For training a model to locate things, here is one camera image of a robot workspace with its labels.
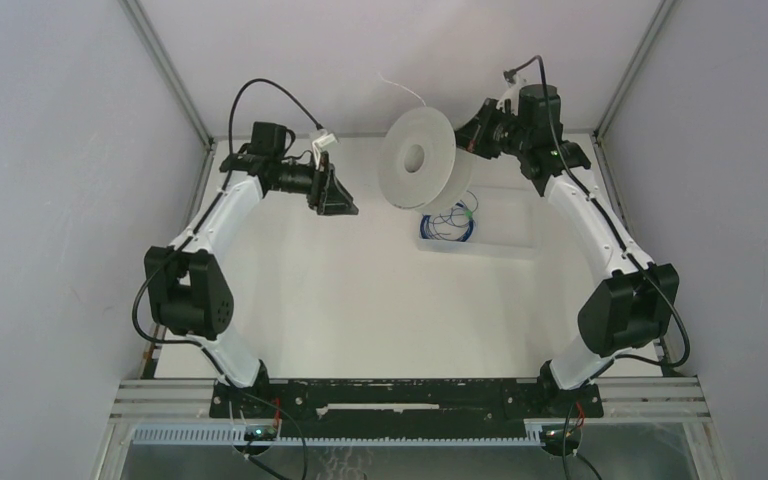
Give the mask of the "white cable spool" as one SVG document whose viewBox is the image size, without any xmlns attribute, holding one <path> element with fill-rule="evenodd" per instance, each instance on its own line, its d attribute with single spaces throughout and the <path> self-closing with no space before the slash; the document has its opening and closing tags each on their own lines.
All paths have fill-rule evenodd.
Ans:
<svg viewBox="0 0 768 480">
<path fill-rule="evenodd" d="M 455 206 L 470 185 L 475 156 L 456 145 L 453 126 L 439 110 L 403 114 L 379 150 L 378 180 L 394 207 L 424 215 Z"/>
</svg>

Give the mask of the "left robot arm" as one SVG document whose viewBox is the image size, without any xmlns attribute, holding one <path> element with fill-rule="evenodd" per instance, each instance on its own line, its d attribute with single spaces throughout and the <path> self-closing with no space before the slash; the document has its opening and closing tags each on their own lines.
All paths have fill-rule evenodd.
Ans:
<svg viewBox="0 0 768 480">
<path fill-rule="evenodd" d="M 220 164 L 223 179 L 203 212 L 169 245 L 148 249 L 146 279 L 136 295 L 148 300 L 153 321 L 171 333 L 161 342 L 197 347 L 219 381 L 237 387 L 234 404 L 250 417 L 270 409 L 273 392 L 258 381 L 263 362 L 231 327 L 234 295 L 221 265 L 228 248 L 270 192 L 302 195 L 319 216 L 359 212 L 329 160 L 337 137 L 319 128 L 308 161 L 289 155 L 295 138 L 283 125 L 255 123 L 251 139 Z"/>
</svg>

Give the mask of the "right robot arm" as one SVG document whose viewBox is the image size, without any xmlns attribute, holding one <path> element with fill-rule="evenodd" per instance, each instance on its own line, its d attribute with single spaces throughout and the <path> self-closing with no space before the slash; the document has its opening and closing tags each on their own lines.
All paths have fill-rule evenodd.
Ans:
<svg viewBox="0 0 768 480">
<path fill-rule="evenodd" d="M 561 105 L 552 85 L 512 87 L 503 99 L 486 99 L 454 131 L 461 150 L 518 160 L 538 195 L 571 224 L 594 279 L 595 289 L 577 314 L 577 336 L 541 368 L 538 402 L 552 416 L 573 408 L 576 389 L 616 358 L 631 358 L 667 333 L 679 285 L 676 269 L 656 263 L 598 192 L 581 147 L 563 139 Z"/>
</svg>

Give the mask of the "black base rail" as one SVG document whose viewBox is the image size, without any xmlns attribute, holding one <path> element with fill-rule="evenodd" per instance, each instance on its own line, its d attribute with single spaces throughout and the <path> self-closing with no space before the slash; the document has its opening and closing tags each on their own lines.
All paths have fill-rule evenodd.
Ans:
<svg viewBox="0 0 768 480">
<path fill-rule="evenodd" d="M 559 390 L 543 378 L 272 379 L 250 388 L 216 382 L 214 419 L 264 420 L 286 432 L 511 433 L 539 419 L 570 427 L 603 417 L 599 388 Z"/>
</svg>

